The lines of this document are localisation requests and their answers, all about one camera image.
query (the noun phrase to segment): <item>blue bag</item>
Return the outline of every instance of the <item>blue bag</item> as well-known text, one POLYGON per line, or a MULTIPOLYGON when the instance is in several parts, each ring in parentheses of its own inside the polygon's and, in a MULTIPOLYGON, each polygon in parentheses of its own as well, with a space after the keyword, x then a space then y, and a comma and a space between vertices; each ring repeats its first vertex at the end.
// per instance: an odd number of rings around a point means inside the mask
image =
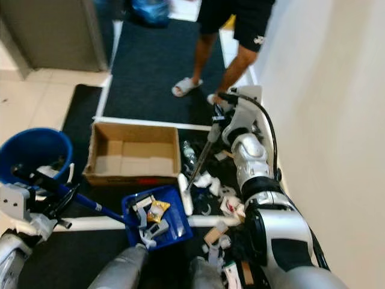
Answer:
POLYGON ((168 0, 132 0, 134 13, 151 26, 167 26, 170 8, 168 0))

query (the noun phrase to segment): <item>foot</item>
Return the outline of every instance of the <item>foot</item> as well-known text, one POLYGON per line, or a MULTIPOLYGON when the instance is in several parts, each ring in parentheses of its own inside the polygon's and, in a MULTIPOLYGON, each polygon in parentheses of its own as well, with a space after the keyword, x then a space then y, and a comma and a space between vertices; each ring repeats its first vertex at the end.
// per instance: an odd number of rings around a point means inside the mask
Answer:
POLYGON ((209 104, 211 104, 211 105, 221 104, 222 103, 222 99, 216 93, 213 93, 212 95, 209 95, 207 97, 207 102, 209 104))
POLYGON ((200 86, 202 83, 203 81, 201 79, 195 80, 194 78, 186 77, 175 84, 171 91, 177 98, 181 98, 182 96, 185 96, 187 93, 189 93, 192 89, 200 86))

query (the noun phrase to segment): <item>blue tray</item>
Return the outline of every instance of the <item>blue tray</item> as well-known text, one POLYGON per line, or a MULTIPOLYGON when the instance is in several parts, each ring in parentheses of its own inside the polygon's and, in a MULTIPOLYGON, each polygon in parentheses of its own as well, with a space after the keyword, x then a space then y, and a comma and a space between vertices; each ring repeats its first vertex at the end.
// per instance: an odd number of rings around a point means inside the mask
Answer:
MULTIPOLYGON (((139 225, 139 220, 135 213, 130 210, 130 207, 150 195, 153 195, 156 200, 170 203, 171 206, 162 217, 162 219, 165 219, 168 223, 168 231, 155 237, 156 247, 150 248, 149 250, 157 250, 193 237, 193 232, 188 224, 182 201, 180 200, 179 191, 172 185, 154 188, 123 198, 122 211, 124 219, 139 225)), ((137 227, 126 226, 126 233, 130 246, 134 246, 141 241, 137 227)))

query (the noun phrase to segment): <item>blue bucket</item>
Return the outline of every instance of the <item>blue bucket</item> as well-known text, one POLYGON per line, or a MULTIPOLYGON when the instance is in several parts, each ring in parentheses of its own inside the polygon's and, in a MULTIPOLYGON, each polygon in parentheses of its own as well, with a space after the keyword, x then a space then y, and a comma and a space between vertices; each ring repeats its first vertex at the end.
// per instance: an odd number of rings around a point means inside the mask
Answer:
POLYGON ((64 165, 54 176, 59 179, 72 160, 72 144, 61 131, 50 128, 33 128, 22 131, 7 140, 0 148, 0 182, 4 184, 25 181, 13 176, 11 168, 24 164, 30 169, 47 166, 62 156, 64 165))

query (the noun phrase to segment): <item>yellow wrapper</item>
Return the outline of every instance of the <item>yellow wrapper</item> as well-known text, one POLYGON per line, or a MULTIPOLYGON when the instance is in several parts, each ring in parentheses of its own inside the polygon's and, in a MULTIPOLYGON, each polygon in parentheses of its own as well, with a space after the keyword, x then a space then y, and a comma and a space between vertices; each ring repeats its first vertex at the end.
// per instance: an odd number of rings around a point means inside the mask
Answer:
POLYGON ((169 207, 169 203, 162 202, 160 200, 154 200, 151 203, 149 212, 147 213, 147 221, 160 223, 164 212, 166 212, 169 207))

